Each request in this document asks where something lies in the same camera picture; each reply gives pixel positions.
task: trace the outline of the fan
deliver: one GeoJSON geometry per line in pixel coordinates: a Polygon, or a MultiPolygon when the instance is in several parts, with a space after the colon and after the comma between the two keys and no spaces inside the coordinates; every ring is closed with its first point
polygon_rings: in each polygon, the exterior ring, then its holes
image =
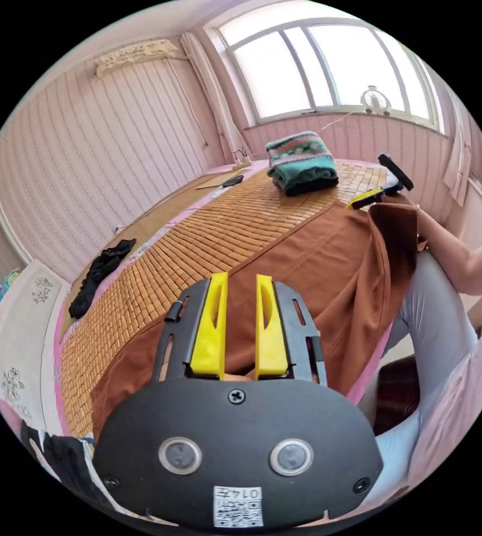
{"type": "Polygon", "coordinates": [[[386,95],[381,93],[376,86],[369,85],[368,89],[362,93],[360,102],[365,106],[367,113],[382,113],[385,116],[390,115],[389,110],[392,105],[386,95]]]}

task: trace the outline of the brown blanket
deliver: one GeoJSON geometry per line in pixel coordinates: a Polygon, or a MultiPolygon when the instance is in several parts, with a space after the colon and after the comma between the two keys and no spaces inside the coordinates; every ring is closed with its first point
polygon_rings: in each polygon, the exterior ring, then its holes
{"type": "MultiPolygon", "coordinates": [[[[254,367],[256,275],[301,294],[318,330],[329,387],[348,393],[396,317],[416,267],[416,208],[368,212],[335,202],[230,272],[226,372],[254,367]]],[[[158,318],[115,355],[91,393],[94,437],[113,409],[149,380],[163,327],[158,318]]]]}

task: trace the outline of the black phone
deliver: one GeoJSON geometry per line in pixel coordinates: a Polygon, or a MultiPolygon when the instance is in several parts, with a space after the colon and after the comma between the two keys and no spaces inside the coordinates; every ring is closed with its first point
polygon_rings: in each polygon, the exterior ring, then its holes
{"type": "Polygon", "coordinates": [[[237,175],[235,177],[232,177],[231,179],[224,181],[222,183],[222,187],[228,188],[229,186],[234,186],[235,184],[239,184],[243,179],[243,175],[237,175]]]}

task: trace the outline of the pink striped wallpaper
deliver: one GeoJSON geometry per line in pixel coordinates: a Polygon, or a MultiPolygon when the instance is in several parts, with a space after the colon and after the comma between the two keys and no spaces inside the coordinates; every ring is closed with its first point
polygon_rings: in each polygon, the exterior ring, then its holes
{"type": "Polygon", "coordinates": [[[421,203],[435,219],[445,221],[452,200],[441,178],[451,153],[450,140],[428,128],[384,116],[340,114],[287,119],[245,130],[252,152],[265,158],[265,144],[302,130],[320,131],[320,136],[335,158],[376,162],[384,152],[412,179],[415,188],[410,199],[421,203]]]}
{"type": "Polygon", "coordinates": [[[0,202],[26,250],[68,282],[163,197],[224,164],[187,60],[58,77],[0,137],[0,202]]]}

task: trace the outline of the white curtain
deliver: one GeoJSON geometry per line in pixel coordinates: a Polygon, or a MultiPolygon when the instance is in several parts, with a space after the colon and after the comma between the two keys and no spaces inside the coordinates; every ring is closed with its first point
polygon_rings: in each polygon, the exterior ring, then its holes
{"type": "Polygon", "coordinates": [[[471,128],[469,113],[460,99],[448,87],[455,117],[455,138],[451,156],[444,173],[444,184],[457,204],[464,206],[471,164],[471,128]]]}
{"type": "Polygon", "coordinates": [[[204,88],[211,111],[215,116],[224,157],[227,162],[232,161],[232,153],[241,149],[246,149],[248,152],[248,145],[234,123],[224,92],[202,44],[195,35],[189,32],[182,34],[180,42],[204,88]]]}

